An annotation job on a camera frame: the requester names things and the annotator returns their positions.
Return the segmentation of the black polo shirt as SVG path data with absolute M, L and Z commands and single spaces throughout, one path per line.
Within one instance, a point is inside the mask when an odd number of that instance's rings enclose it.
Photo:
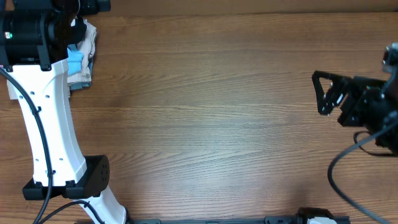
M 55 40 L 63 44 L 77 44 L 86 33 L 86 24 L 79 15 L 83 1 L 65 0 L 58 2 L 57 21 L 55 23 Z

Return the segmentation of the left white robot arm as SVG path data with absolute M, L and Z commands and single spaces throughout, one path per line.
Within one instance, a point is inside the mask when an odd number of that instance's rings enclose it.
M 16 92 L 34 159 L 24 198 L 47 205 L 62 196 L 94 223 L 131 223 L 109 188 L 108 158 L 80 151 L 67 93 L 67 47 L 83 39 L 83 16 L 110 9 L 108 0 L 15 1 L 1 11 L 1 75 Z

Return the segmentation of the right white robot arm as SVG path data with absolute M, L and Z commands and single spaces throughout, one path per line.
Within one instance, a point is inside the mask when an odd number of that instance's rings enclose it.
M 312 82 L 318 112 L 329 115 L 339 107 L 338 122 L 344 127 L 365 127 L 375 134 L 397 122 L 397 96 L 387 92 L 384 80 L 317 70 Z

